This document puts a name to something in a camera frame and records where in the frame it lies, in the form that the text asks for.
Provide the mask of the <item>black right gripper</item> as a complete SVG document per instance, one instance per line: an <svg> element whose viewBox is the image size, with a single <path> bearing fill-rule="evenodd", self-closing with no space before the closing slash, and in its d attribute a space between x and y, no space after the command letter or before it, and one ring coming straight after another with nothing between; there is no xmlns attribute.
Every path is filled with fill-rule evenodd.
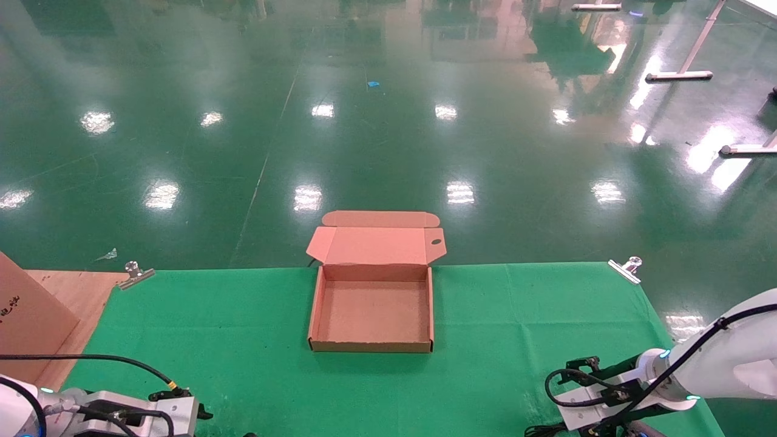
<svg viewBox="0 0 777 437"><path fill-rule="evenodd" d="M608 380L622 373L627 373L627 371L635 370L638 364L639 357L630 357L619 364L601 368L599 370L599 379ZM643 385L640 382L626 382L625 385L629 388L629 392L643 392Z"/></svg>

